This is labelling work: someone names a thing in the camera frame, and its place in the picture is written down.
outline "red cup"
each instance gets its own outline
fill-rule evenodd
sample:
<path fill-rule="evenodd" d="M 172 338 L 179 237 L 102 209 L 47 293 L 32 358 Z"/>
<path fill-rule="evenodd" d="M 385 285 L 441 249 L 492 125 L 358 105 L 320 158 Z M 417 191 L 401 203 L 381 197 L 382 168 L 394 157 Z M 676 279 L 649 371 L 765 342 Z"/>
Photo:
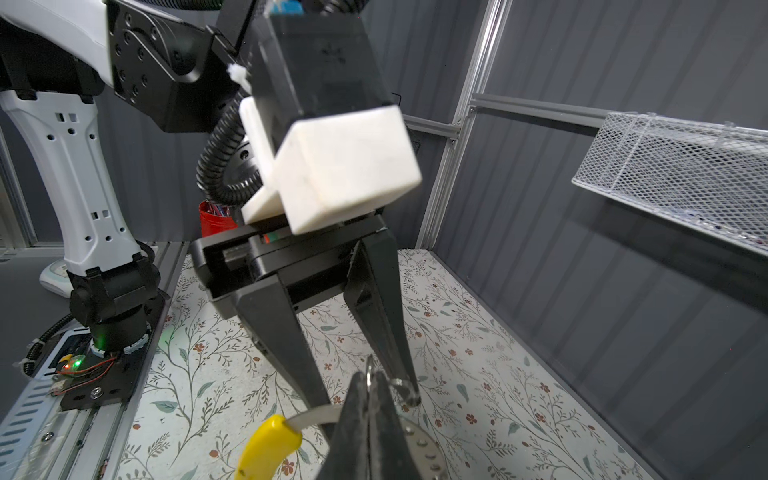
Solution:
<path fill-rule="evenodd" d="M 210 204 L 207 200 L 200 202 L 200 231 L 203 237 L 209 237 L 217 233 L 237 228 L 232 217 L 219 217 L 210 212 Z"/>

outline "yellow handle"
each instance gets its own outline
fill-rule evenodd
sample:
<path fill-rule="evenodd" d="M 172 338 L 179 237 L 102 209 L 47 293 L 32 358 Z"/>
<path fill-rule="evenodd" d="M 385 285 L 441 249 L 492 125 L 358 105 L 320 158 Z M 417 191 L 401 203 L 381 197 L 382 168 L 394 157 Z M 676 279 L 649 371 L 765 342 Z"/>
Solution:
<path fill-rule="evenodd" d="M 234 480 L 271 480 L 283 460 L 301 446 L 301 432 L 285 424 L 285 417 L 272 415 L 248 440 L 237 464 Z"/>

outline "wire mesh basket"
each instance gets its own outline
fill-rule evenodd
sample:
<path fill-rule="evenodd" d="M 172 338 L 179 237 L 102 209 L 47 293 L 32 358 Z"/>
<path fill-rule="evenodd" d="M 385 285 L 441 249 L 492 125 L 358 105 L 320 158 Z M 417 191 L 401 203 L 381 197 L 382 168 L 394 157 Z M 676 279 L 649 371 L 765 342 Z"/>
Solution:
<path fill-rule="evenodd" d="M 768 131 L 610 113 L 573 183 L 768 255 Z"/>

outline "floral patterned surface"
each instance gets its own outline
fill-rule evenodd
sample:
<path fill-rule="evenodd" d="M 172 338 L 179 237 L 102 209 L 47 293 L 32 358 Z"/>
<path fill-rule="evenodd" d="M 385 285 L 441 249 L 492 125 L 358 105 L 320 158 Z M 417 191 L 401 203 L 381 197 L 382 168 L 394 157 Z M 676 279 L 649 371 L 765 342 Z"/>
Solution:
<path fill-rule="evenodd" d="M 399 253 L 422 405 L 400 406 L 439 442 L 451 478 L 650 478 L 425 250 Z M 334 403 L 371 353 L 341 296 L 299 320 Z M 245 442 L 304 410 L 237 319 L 207 301 L 190 258 L 121 459 L 120 480 L 231 478 Z M 327 446 L 305 431 L 275 478 L 316 476 Z"/>

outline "black cable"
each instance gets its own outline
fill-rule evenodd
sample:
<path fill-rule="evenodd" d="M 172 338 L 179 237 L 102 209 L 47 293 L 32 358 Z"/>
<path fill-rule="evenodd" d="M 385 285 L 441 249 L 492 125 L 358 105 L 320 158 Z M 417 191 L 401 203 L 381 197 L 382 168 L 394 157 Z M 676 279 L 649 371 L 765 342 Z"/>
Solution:
<path fill-rule="evenodd" d="M 324 13 L 360 13 L 368 0 L 326 0 Z"/>
<path fill-rule="evenodd" d="M 177 10 L 221 10 L 224 0 L 139 0 L 139 2 Z"/>
<path fill-rule="evenodd" d="M 140 242 L 139 240 L 136 240 L 136 243 L 139 244 L 139 248 L 141 248 L 144 251 L 144 253 L 147 254 L 147 257 L 149 257 L 149 263 L 154 263 L 154 250 L 152 249 L 152 247 L 150 247 L 144 242 Z"/>
<path fill-rule="evenodd" d="M 243 205 L 261 188 L 258 173 L 233 184 L 224 182 L 224 170 L 245 136 L 238 109 L 247 95 L 242 88 L 235 94 L 197 162 L 197 186 L 208 200 L 219 205 Z"/>
<path fill-rule="evenodd" d="M 40 358 L 40 353 L 43 350 L 43 345 L 49 341 L 56 332 L 58 332 L 64 325 L 67 323 L 70 323 L 74 317 L 71 313 L 67 313 L 64 315 L 59 321 L 54 323 L 51 328 L 45 330 L 45 333 L 40 335 L 37 339 L 35 339 L 35 342 L 32 344 L 31 347 L 29 347 L 29 351 L 27 352 L 27 358 L 25 360 L 31 360 L 31 362 L 23 362 L 22 363 L 22 372 L 26 376 L 33 376 L 35 374 L 35 364 Z"/>

